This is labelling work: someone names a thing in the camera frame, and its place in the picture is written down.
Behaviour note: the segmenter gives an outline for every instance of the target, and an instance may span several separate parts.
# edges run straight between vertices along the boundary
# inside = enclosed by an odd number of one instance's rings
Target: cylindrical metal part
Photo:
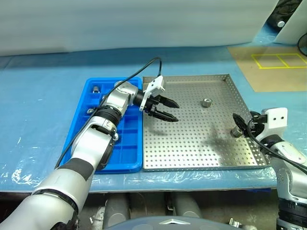
[[[105,214],[106,207],[99,207],[94,218],[92,218],[92,228],[91,230],[101,230],[104,221],[104,214]]]
[[[91,109],[88,109],[88,110],[86,111],[87,114],[91,114],[92,112],[94,112],[94,109],[92,109],[92,108],[91,108]]]
[[[173,193],[172,198],[174,215],[201,218],[201,210],[189,193]]]
[[[130,209],[126,194],[110,194],[106,201],[103,229],[129,219]]]
[[[233,136],[234,138],[239,138],[240,136],[243,135],[242,130],[236,126],[234,127],[231,131],[230,131],[231,136]]]
[[[212,99],[210,98],[205,98],[202,100],[201,105],[205,108],[209,108],[212,104]]]
[[[93,87],[93,93],[100,93],[98,86]]]

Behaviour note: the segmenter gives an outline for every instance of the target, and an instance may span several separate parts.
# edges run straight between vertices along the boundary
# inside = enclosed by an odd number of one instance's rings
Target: blue plastic tray
[[[86,81],[81,98],[78,103],[71,127],[69,129],[64,148],[70,140],[80,130],[82,125],[89,118],[86,113],[89,108],[98,106],[102,96],[107,94],[117,81],[124,78],[90,78]],[[131,84],[142,88],[142,80],[133,78],[129,81]],[[100,93],[92,93],[93,87],[98,86]],[[113,148],[108,165],[95,173],[134,173],[142,167],[142,113],[136,106],[129,106],[125,115],[118,125],[119,140]],[[71,149],[67,151],[61,165],[71,158]]]

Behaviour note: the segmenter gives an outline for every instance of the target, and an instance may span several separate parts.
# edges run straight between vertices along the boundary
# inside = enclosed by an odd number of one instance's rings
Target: yellow square marking
[[[283,65],[264,67],[260,64],[260,62],[256,58],[256,57],[262,57],[262,56],[277,57]],[[306,64],[306,66],[291,66],[282,58],[282,56],[298,56]],[[256,62],[259,69],[304,69],[304,68],[307,68],[307,61],[302,56],[300,56],[298,53],[290,53],[290,54],[252,54],[251,57]]]

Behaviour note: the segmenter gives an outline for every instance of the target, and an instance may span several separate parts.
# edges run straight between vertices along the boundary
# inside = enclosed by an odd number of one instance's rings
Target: perforated metal tray
[[[143,78],[143,88],[152,77]],[[264,168],[266,158],[248,138],[233,138],[232,113],[251,116],[230,75],[165,77],[165,97],[180,109],[158,106],[175,115],[169,123],[143,116],[143,168],[147,171]],[[211,107],[201,101],[211,98]]]

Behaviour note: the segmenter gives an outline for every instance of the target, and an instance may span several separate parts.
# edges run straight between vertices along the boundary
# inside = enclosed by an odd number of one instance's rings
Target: blue table surface
[[[264,27],[254,42],[272,44]],[[85,81],[126,77],[155,56],[164,75],[229,73],[254,111],[287,107],[284,138],[307,155],[307,92],[254,92],[225,46],[135,48],[0,57],[0,191],[30,192],[53,170]],[[141,76],[153,76],[157,65]],[[95,175],[91,192],[217,190],[275,187],[272,168]]]

